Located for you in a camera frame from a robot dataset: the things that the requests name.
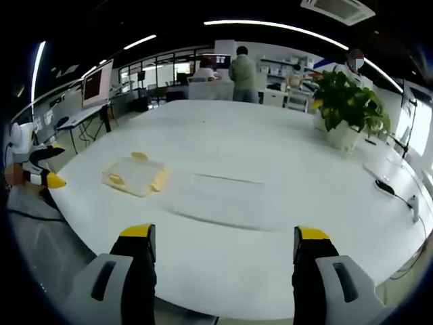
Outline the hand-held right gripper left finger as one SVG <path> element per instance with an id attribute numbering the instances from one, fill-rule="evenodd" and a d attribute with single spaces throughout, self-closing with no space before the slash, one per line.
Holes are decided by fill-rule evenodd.
<path id="1" fill-rule="evenodd" d="M 69 324 L 154 324 L 156 227 L 121 231 L 109 253 L 74 278 L 62 305 Z"/>

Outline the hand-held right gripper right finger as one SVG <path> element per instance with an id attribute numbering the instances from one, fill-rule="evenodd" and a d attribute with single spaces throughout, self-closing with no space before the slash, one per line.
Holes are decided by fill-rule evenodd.
<path id="1" fill-rule="evenodd" d="M 319 229 L 294 228 L 295 324 L 381 324 L 392 313 L 372 278 Z"/>

